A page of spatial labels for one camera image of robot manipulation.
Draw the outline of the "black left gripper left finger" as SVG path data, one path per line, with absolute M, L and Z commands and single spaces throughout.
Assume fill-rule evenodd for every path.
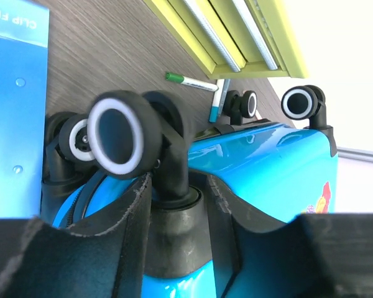
M 152 181 L 68 228 L 0 219 L 0 297 L 139 297 Z

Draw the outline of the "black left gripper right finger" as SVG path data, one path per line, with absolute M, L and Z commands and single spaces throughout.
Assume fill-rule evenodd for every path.
M 219 297 L 373 297 L 373 214 L 301 214 L 283 223 L 209 176 Z

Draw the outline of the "blue suitcase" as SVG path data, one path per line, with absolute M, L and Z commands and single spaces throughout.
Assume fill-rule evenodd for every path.
M 319 87 L 296 86 L 282 97 L 284 115 L 309 121 L 300 130 L 254 120 L 254 91 L 229 91 L 223 111 L 230 122 L 199 133 L 182 100 L 164 91 L 149 91 L 145 97 L 179 136 L 193 143 L 176 153 L 164 152 L 154 171 L 142 297 L 216 296 L 203 205 L 208 175 L 221 178 L 235 195 L 254 205 L 260 224 L 333 211 L 338 156 Z M 43 220 L 70 225 L 129 189 L 131 179 L 111 177 L 94 166 L 84 114 L 56 113 L 45 129 Z

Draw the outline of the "blue white box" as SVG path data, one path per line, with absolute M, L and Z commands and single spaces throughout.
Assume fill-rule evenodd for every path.
M 50 11 L 0 1 L 0 218 L 40 212 Z

